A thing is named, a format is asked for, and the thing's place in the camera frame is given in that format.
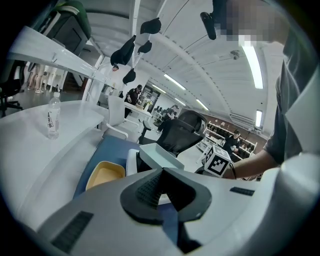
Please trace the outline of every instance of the bottle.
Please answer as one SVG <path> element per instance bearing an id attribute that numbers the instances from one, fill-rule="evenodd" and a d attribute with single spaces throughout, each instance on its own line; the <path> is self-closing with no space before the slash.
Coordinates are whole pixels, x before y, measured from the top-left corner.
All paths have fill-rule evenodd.
<path id="1" fill-rule="evenodd" d="M 56 140 L 59 137 L 59 119 L 61 107 L 59 96 L 60 92 L 55 92 L 48 105 L 47 126 L 48 138 L 50 140 Z"/>

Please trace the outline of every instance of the bottle label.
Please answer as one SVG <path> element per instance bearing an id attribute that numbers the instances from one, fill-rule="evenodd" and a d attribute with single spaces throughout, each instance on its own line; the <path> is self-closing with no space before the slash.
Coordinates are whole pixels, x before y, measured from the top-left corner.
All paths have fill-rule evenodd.
<path id="1" fill-rule="evenodd" d="M 59 129 L 60 109 L 50 109 L 48 111 L 48 130 L 57 132 Z"/>

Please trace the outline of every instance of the ceiling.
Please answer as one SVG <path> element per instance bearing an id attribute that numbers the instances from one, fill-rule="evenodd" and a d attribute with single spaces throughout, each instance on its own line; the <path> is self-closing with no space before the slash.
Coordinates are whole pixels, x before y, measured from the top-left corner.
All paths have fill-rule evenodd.
<path id="1" fill-rule="evenodd" d="M 265 117 L 274 115 L 266 112 L 275 111 L 275 107 L 267 106 L 268 102 L 276 105 L 276 95 L 268 93 L 268 87 L 272 86 L 269 80 L 275 80 L 274 70 L 280 70 L 282 49 L 269 51 L 264 44 L 257 44 L 255 47 L 263 81 L 263 89 L 256 89 L 249 62 L 238 41 L 227 40 L 225 36 L 219 35 L 219 31 L 218 38 L 214 41 L 207 36 L 200 13 L 212 11 L 212 0 L 81 2 L 92 28 L 92 40 L 107 57 L 121 48 L 136 29 L 136 68 L 150 74 L 148 84 L 155 84 L 166 91 L 168 97 L 179 99 L 188 108 L 229 122 L 232 122 L 230 114 L 254 121 L 256 111 L 261 110 L 262 124 L 266 119 L 268 126 L 273 127 L 274 119 Z M 135 28 L 133 21 L 137 10 Z M 162 23 L 160 33 L 151 35 L 150 38 L 148 34 L 141 35 L 141 24 L 157 16 Z M 148 39 L 152 42 L 151 51 L 138 56 L 138 48 Z M 237 60 L 230 55 L 234 50 L 239 50 Z M 270 52 L 277 61 L 274 61 L 274 58 L 265 58 L 265 54 Z M 186 90 L 166 79 L 164 74 L 175 79 Z M 205 111 L 196 99 L 209 111 Z"/>

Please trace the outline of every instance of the ceiling light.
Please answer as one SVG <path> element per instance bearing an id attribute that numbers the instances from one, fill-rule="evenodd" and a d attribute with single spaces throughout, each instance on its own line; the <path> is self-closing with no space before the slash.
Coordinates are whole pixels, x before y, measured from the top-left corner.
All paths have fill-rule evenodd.
<path id="1" fill-rule="evenodd" d="M 160 92 L 166 94 L 166 92 L 162 89 L 160 89 L 158 86 L 155 86 L 154 84 L 152 85 L 154 88 L 156 88 L 157 90 L 159 90 Z"/>
<path id="2" fill-rule="evenodd" d="M 262 120 L 262 111 L 257 110 L 256 111 L 256 116 L 255 116 L 255 126 L 256 127 L 260 127 L 261 120 Z"/>
<path id="3" fill-rule="evenodd" d="M 177 98 L 175 98 L 175 100 L 176 100 L 177 102 L 179 102 L 180 104 L 186 106 L 186 104 L 184 104 L 182 101 L 178 100 Z"/>
<path id="4" fill-rule="evenodd" d="M 167 74 L 164 74 L 165 78 L 168 78 L 171 82 L 175 83 L 177 86 L 179 86 L 182 90 L 185 90 L 186 88 L 184 88 L 180 83 L 178 83 L 176 80 L 172 79 L 170 76 L 168 76 Z"/>
<path id="5" fill-rule="evenodd" d="M 209 110 L 200 100 L 196 99 L 196 101 L 197 101 L 205 110 Z"/>
<path id="6" fill-rule="evenodd" d="M 253 46 L 242 46 L 242 48 L 251 68 L 255 88 L 263 89 L 261 69 L 255 48 Z"/>

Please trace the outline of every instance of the light gray tray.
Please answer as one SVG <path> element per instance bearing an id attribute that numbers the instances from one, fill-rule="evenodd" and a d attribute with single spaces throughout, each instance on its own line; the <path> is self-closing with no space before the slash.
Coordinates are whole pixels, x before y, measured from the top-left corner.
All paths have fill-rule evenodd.
<path id="1" fill-rule="evenodd" d="M 177 168 L 184 170 L 185 166 L 173 155 L 165 151 L 157 143 L 141 145 L 140 158 L 153 169 Z"/>

